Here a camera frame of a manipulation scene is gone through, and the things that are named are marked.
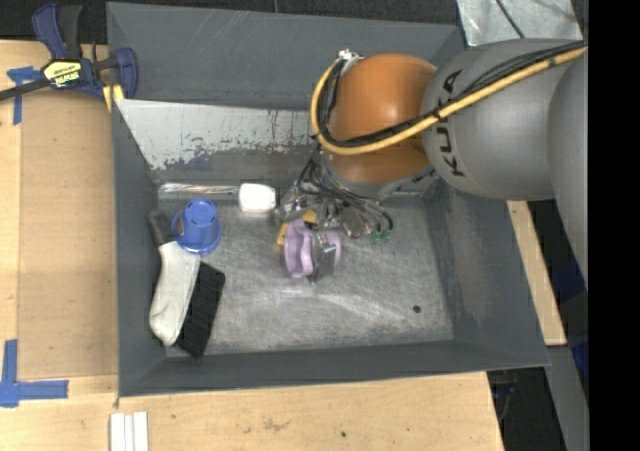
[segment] blue tape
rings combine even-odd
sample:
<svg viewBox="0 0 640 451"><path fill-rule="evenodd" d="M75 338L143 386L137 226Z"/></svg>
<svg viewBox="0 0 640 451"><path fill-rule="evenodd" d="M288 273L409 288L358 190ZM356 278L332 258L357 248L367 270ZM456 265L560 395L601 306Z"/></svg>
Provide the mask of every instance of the blue tape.
<svg viewBox="0 0 640 451"><path fill-rule="evenodd" d="M40 382L18 382L18 341L4 343L2 381L0 381L0 407L15 408L22 400L63 399L68 397L69 380L45 380Z"/></svg>
<svg viewBox="0 0 640 451"><path fill-rule="evenodd" d="M43 78L42 73L32 66L9 69L7 76L16 86L22 85L25 81L36 81ZM22 122L22 96L17 95L13 102L13 125L17 126L20 122Z"/></svg>

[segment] gray bin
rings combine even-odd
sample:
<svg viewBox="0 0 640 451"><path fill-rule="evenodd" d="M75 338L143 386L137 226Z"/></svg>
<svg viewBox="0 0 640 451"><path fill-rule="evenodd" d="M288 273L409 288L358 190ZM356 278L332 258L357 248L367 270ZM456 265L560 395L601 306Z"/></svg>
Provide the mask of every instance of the gray bin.
<svg viewBox="0 0 640 451"><path fill-rule="evenodd" d="M313 288L304 279L286 283L275 224L243 220L232 198L214 199L228 227L210 260L223 265L227 284L210 346L201 359L164 348L148 325L160 258L146 215L156 207L171 215L181 200L159 196L158 187L258 181L284 190L310 145L223 147L220 140L183 157L175 137L184 134L159 147L145 132L172 115L176 129L181 122L206 128L207 111L241 107L250 134L269 109L304 115L313 83L340 49L400 51L437 66L462 41L452 26L124 4L109 5L108 25L110 48L133 48L140 70L136 99L112 113L121 396L548 364L506 204L441 181L385 202L396 219L392 241L375 254L366 241L345 242L336 275ZM180 150L167 150L172 143ZM225 248L225 239L235 245ZM243 261L249 254L255 260ZM277 308L253 303L292 286L295 296ZM335 309L327 300L338 301ZM350 300L362 303L354 309ZM259 335L265 326L275 339Z"/></svg>

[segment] blue clamp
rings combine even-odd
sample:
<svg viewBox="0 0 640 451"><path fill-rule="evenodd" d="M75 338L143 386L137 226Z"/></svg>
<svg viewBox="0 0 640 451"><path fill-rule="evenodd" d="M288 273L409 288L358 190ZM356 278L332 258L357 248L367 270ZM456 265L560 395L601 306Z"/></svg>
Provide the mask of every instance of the blue clamp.
<svg viewBox="0 0 640 451"><path fill-rule="evenodd" d="M9 69L7 76L16 86L22 85L25 81L35 81L43 78L42 73L31 66ZM18 94L13 102L13 125L17 126L20 122L22 122L22 95Z"/></svg>
<svg viewBox="0 0 640 451"><path fill-rule="evenodd" d="M112 73L112 81L120 84L127 99L134 96L138 70L131 48L117 49L106 60L95 61L95 54L93 62L82 58L82 50L77 42L81 10L80 5L58 7L56 3L47 3L36 10L32 17L33 29L38 41L49 50L51 61L40 69L40 76L35 81L0 91L0 101L44 87L73 90L104 101L105 83L100 79L100 71L112 68L118 68Z"/></svg>
<svg viewBox="0 0 640 451"><path fill-rule="evenodd" d="M0 407L15 408L22 400L68 397L69 380L18 382L16 380L17 359L18 341L16 339L5 341L2 381L0 382Z"/></svg>

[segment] yellow clamp label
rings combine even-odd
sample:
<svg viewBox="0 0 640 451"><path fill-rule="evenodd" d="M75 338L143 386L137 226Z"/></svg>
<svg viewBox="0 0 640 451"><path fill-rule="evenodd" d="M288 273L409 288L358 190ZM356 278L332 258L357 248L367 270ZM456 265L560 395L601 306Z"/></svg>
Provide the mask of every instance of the yellow clamp label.
<svg viewBox="0 0 640 451"><path fill-rule="evenodd" d="M82 64L80 62L53 62L44 68L42 74L60 88L71 81L80 79Z"/></svg>

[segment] wooden board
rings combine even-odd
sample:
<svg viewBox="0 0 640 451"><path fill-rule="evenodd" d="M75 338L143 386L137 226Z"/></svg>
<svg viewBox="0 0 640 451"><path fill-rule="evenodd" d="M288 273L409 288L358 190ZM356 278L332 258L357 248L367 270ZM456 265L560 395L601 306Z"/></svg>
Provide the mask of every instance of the wooden board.
<svg viewBox="0 0 640 451"><path fill-rule="evenodd" d="M1 43L2 72L38 68L48 60L42 44L19 44ZM100 47L99 54L105 53ZM115 373L113 161L106 106L73 92L39 90L23 97L19 129L18 375Z"/></svg>
<svg viewBox="0 0 640 451"><path fill-rule="evenodd" d="M540 320L544 342L547 346L565 345L567 337L562 326L562 319L558 312L558 305L529 206L526 202L508 202L507 205L531 287L533 302Z"/></svg>
<svg viewBox="0 0 640 451"><path fill-rule="evenodd" d="M68 400L0 410L0 450L108 449L109 415L134 411L148 413L151 451L504 449L482 373L120 403L77 383L71 380Z"/></svg>

